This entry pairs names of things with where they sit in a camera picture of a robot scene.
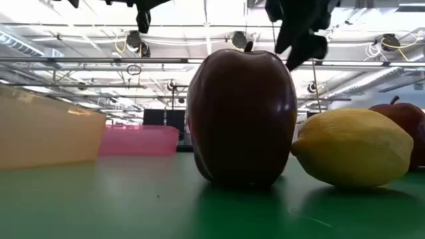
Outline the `silver ventilation duct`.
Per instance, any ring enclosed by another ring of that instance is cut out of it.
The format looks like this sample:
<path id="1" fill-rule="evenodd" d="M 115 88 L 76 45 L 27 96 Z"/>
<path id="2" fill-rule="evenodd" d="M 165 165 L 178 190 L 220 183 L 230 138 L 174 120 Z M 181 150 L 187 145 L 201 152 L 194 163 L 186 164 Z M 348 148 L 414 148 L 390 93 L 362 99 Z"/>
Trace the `silver ventilation duct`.
<path id="1" fill-rule="evenodd" d="M 393 66 L 376 72 L 361 74 L 329 91 L 327 97 L 332 98 L 342 94 L 359 93 L 380 84 L 390 82 L 404 76 L 408 72 L 425 72 L 425 64 L 422 66 Z"/>

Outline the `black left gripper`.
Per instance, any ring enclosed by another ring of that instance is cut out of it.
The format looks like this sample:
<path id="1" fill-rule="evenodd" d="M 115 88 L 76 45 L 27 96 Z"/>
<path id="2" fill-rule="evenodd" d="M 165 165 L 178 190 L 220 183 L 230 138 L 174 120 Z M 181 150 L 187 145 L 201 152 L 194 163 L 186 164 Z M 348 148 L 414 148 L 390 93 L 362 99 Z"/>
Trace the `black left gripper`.
<path id="1" fill-rule="evenodd" d="M 80 0 L 68 0 L 74 8 L 79 7 Z M 128 7 L 137 7 L 137 27 L 140 33 L 148 33 L 150 23 L 151 23 L 151 14 L 150 9 L 155 8 L 158 5 L 168 2 L 169 0 L 105 0 L 107 5 L 112 5 L 114 2 L 125 3 Z"/>

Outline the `yellow lemon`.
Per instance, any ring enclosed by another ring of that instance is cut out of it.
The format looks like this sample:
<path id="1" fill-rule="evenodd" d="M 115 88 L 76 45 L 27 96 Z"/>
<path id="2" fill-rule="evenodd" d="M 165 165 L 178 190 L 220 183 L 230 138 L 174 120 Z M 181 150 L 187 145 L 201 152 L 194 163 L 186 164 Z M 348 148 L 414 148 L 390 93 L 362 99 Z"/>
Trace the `yellow lemon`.
<path id="1" fill-rule="evenodd" d="M 374 188 L 406 174 L 413 147 L 413 138 L 386 116 L 365 108 L 340 108 L 307 118 L 292 155 L 319 181 Z"/>

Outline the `long ceiling light bar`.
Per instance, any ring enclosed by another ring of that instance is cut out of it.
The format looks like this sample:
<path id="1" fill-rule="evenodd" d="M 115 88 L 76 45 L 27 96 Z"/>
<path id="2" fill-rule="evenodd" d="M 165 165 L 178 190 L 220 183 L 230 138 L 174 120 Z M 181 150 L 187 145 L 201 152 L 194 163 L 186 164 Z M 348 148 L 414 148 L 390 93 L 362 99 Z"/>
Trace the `long ceiling light bar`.
<path id="1" fill-rule="evenodd" d="M 74 58 L 74 57 L 9 57 L 0 56 L 0 62 L 57 62 L 57 63 L 167 63 L 167 64 L 200 64 L 201 58 Z M 316 66 L 379 66 L 379 67 L 424 67 L 425 62 L 373 62 L 373 61 L 339 61 L 314 60 Z M 312 66 L 313 61 L 306 61 L 302 66 Z"/>

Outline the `black computer monitor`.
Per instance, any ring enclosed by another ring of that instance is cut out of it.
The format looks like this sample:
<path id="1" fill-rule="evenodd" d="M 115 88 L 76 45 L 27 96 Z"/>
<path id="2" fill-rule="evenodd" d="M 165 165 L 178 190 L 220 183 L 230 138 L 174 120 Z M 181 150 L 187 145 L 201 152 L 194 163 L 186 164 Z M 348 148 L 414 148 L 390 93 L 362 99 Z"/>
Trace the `black computer monitor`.
<path id="1" fill-rule="evenodd" d="M 166 125 L 178 129 L 181 133 L 185 130 L 185 110 L 166 110 Z"/>
<path id="2" fill-rule="evenodd" d="M 165 110 L 145 109 L 143 125 L 165 125 Z"/>

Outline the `dark red apple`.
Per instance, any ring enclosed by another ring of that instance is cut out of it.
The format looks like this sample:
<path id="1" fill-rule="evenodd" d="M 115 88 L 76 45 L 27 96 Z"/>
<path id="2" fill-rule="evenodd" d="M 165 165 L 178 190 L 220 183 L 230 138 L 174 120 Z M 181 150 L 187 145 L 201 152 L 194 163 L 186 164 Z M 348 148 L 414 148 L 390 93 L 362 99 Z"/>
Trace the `dark red apple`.
<path id="1" fill-rule="evenodd" d="M 409 170 L 417 171 L 425 167 L 425 113 L 414 104 L 397 103 L 399 99 L 395 96 L 388 104 L 377 104 L 369 109 L 390 118 L 413 138 Z"/>
<path id="2" fill-rule="evenodd" d="M 272 185 L 288 161 L 297 109 L 290 71 L 275 54 L 252 42 L 210 54 L 187 93 L 199 173 L 222 185 Z"/>

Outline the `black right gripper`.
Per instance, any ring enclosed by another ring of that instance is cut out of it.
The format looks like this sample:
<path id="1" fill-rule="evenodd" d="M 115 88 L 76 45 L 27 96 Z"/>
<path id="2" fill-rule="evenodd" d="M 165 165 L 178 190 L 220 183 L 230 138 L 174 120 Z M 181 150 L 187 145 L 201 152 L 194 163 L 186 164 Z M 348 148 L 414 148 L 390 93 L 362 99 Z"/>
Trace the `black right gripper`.
<path id="1" fill-rule="evenodd" d="M 306 33 L 306 30 L 325 30 L 330 26 L 331 14 L 341 0 L 266 0 L 265 10 L 271 22 L 281 20 L 275 53 L 292 47 L 286 66 L 296 69 L 311 58 L 324 59 L 328 51 L 327 39 Z"/>

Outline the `yellow translucent plastic basket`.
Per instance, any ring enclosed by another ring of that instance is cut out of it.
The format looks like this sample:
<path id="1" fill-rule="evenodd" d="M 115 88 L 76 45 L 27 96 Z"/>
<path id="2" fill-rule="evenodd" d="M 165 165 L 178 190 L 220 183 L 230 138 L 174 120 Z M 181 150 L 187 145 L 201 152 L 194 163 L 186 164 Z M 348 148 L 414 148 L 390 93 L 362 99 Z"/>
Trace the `yellow translucent plastic basket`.
<path id="1" fill-rule="evenodd" d="M 0 169 L 95 161 L 104 114 L 0 85 Z"/>

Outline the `pink translucent plastic basket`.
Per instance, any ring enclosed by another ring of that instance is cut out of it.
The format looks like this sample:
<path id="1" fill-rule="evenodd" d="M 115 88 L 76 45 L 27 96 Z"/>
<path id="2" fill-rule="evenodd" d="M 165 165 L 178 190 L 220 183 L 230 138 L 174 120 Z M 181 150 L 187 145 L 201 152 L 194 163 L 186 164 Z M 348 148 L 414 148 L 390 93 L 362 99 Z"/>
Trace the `pink translucent plastic basket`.
<path id="1" fill-rule="evenodd" d="M 166 125 L 107 125 L 98 155 L 168 156 L 176 153 L 179 130 Z"/>

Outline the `grey ceiling vent duct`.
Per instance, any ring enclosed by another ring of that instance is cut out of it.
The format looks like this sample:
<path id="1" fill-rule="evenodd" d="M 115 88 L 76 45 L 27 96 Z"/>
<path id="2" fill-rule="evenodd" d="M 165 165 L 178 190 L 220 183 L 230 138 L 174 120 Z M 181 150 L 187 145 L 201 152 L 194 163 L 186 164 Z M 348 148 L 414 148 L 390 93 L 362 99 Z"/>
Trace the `grey ceiling vent duct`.
<path id="1" fill-rule="evenodd" d="M 15 50 L 29 56 L 44 56 L 44 53 L 40 50 L 3 31 L 0 31 L 0 44 L 14 48 Z"/>

